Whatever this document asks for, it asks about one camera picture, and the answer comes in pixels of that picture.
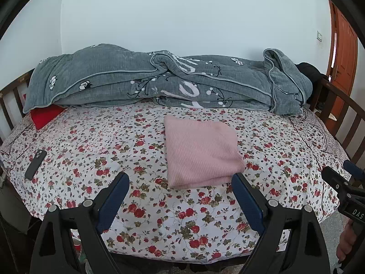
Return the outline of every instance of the silver bolt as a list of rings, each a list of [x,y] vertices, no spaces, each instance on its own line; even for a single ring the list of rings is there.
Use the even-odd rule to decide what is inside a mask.
[[[92,205],[92,200],[88,199],[83,202],[84,207],[90,207]]]
[[[306,205],[306,206],[304,206],[304,210],[306,212],[312,212],[313,211],[313,208],[311,206],[309,206],[309,205]]]
[[[56,211],[56,209],[57,209],[57,206],[56,206],[56,205],[51,205],[51,206],[48,208],[48,211],[49,211],[49,212],[54,212],[54,211]]]
[[[274,199],[270,199],[269,200],[269,205],[271,207],[276,207],[277,205],[279,205],[278,201],[274,200]]]

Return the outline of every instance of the wall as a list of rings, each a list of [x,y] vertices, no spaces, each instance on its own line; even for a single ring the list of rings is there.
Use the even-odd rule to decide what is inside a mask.
[[[355,74],[354,85],[352,87],[352,92],[350,97],[361,106],[361,108],[365,108],[365,49],[362,43],[358,40],[358,54],[357,54],[357,68]],[[350,127],[354,121],[356,116],[355,111],[351,108],[348,110],[344,121],[336,135],[336,138],[339,141],[343,141],[346,137],[346,134],[349,132]],[[361,121],[359,128],[357,129],[352,141],[350,142],[347,152],[350,156],[358,149],[360,143],[364,139],[365,134],[365,121]],[[357,165],[360,168],[365,168],[365,154],[360,158]]]
[[[0,89],[33,69],[40,60],[62,54],[61,0],[30,0],[11,23],[0,40]],[[16,124],[21,120],[15,98],[4,97],[10,118]],[[4,115],[0,113],[0,136],[10,133]]]
[[[63,53],[112,43],[253,60],[270,47],[326,73],[331,17],[328,0],[63,0],[61,41]]]

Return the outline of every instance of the gray blanket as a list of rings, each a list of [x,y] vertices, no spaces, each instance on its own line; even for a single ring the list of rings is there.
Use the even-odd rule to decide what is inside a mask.
[[[181,58],[167,50],[135,53],[100,44],[43,60],[34,70],[24,113],[52,103],[109,107],[152,98],[163,106],[302,112],[312,84],[280,50],[263,61],[220,55]]]

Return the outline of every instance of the mattress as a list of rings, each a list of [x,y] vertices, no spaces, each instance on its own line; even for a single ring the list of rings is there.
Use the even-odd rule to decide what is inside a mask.
[[[247,255],[259,235],[242,213],[229,183],[169,189],[164,116],[220,121],[237,131],[244,175],[267,199],[283,206],[311,205],[319,221],[338,206],[321,179],[330,166],[346,179],[347,155],[324,124],[304,110],[285,118],[235,108],[188,109],[137,103],[111,108],[70,108],[40,131],[26,116],[0,148],[0,159],[29,212],[76,207],[93,199],[120,171],[130,190],[109,230],[102,234],[115,253],[175,262],[212,263]],[[24,173],[38,149],[47,151],[33,180]],[[284,231],[279,248],[285,248]]]

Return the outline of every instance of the red pillow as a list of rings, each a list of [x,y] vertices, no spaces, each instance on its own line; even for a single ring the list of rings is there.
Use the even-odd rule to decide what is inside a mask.
[[[40,130],[52,119],[59,115],[65,108],[52,104],[45,108],[35,108],[30,111],[30,116],[35,124],[35,128]]]

